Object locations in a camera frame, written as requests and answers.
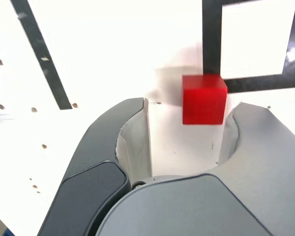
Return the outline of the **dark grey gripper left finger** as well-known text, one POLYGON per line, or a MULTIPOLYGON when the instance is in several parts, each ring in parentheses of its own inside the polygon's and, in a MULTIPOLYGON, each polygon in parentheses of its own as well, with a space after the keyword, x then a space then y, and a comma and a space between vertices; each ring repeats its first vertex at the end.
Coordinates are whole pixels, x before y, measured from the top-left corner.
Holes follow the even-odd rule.
POLYGON ((39 235, 95 235, 109 210, 132 185, 151 176, 148 100, 127 99, 86 130, 39 235))

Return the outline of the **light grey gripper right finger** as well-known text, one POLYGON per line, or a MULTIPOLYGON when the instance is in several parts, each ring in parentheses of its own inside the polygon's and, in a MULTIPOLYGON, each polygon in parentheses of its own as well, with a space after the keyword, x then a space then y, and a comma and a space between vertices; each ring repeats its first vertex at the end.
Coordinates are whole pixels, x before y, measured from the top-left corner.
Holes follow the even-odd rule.
POLYGON ((222 164, 119 200, 99 236, 295 236, 295 135, 268 109, 226 119, 222 164))

